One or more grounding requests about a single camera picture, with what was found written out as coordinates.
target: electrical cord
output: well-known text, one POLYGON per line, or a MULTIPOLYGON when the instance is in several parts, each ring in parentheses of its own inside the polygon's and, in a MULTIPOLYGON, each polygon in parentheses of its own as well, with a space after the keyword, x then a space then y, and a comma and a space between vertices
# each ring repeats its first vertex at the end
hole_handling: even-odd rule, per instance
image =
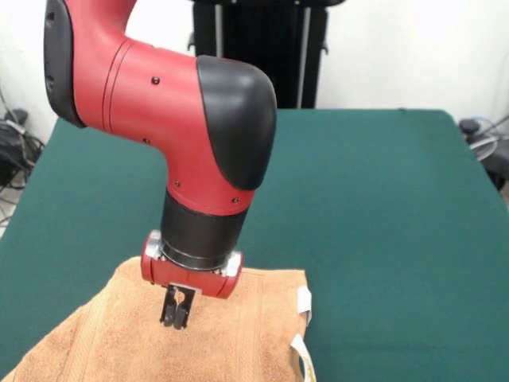
POLYGON ((478 131, 477 133, 474 134, 474 136, 479 136, 479 135, 482 135, 482 134, 486 134, 486 133, 489 133, 490 131, 493 131, 494 129, 496 129, 497 127, 501 126, 502 124, 504 124, 505 122, 509 121, 509 114, 506 115, 505 117, 503 117, 499 122, 496 122, 496 123, 493 123, 491 122, 489 119, 485 119, 485 118, 478 118, 478 120, 484 120, 484 121, 488 121, 491 126, 490 127, 487 127, 486 129, 484 130, 481 130, 481 131, 478 131))
POLYGON ((509 135, 500 135, 500 136, 496 136, 493 134, 486 134, 486 135, 488 135, 487 138, 481 139, 480 141, 474 142, 470 145, 470 150, 474 151, 476 149, 481 148, 482 146, 492 144, 492 148, 487 153, 477 155, 477 160, 479 160, 480 162, 482 162, 486 158, 489 158, 490 156, 493 155, 493 153, 495 153, 496 149, 498 148, 499 141, 509 140, 509 135))
POLYGON ((2 86, 0 86, 0 102, 2 102, 3 107, 9 113, 9 115, 13 119, 13 121, 15 123, 19 124, 19 120, 17 119, 16 114, 12 110, 10 110, 9 107, 7 106, 6 99, 4 98, 3 93, 2 93, 2 86))

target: black cable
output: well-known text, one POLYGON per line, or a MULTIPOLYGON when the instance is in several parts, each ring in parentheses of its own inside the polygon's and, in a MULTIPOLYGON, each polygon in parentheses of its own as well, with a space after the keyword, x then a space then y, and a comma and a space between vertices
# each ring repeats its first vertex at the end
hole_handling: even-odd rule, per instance
POLYGON ((509 114, 506 115, 505 117, 503 117, 499 122, 492 123, 492 125, 489 128, 480 131, 478 134, 489 133, 490 131, 496 129, 497 127, 499 127, 500 125, 502 125, 503 123, 505 123, 507 121, 509 121, 509 114))

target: white wall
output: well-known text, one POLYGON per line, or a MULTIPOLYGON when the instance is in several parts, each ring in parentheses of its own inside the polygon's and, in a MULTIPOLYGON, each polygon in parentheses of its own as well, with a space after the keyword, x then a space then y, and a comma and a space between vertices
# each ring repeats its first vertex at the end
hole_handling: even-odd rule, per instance
MULTIPOLYGON (((44 9, 44 0, 0 0, 0 84, 47 139, 56 116, 43 82, 44 9)), ((139 0, 127 32, 184 52, 191 9, 189 0, 139 0)), ((497 119, 509 112, 508 15, 508 0, 347 0, 330 9, 317 106, 497 119)))

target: black joint cover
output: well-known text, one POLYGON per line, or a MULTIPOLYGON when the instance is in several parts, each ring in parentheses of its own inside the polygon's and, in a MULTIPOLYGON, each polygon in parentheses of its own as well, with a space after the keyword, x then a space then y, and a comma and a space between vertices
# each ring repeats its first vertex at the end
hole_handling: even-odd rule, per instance
POLYGON ((247 209, 230 216, 206 215, 184 207, 166 192, 161 220, 163 252, 184 268, 215 270, 235 249, 246 214, 247 209))
POLYGON ((237 189, 257 189, 276 131, 272 83, 258 68, 238 61, 200 56, 197 63, 216 163, 237 189))
POLYGON ((45 85, 51 108, 69 123, 86 127, 73 91, 73 32, 65 0, 48 0, 45 13, 45 85))

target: black cylindrical section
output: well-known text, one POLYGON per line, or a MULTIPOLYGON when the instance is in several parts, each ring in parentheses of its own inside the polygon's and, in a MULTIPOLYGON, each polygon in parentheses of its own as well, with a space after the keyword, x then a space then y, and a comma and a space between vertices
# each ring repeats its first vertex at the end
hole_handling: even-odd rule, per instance
POLYGON ((233 251, 247 209, 230 216, 206 215, 178 203, 166 192, 161 220, 164 253, 182 267, 210 271, 233 251))

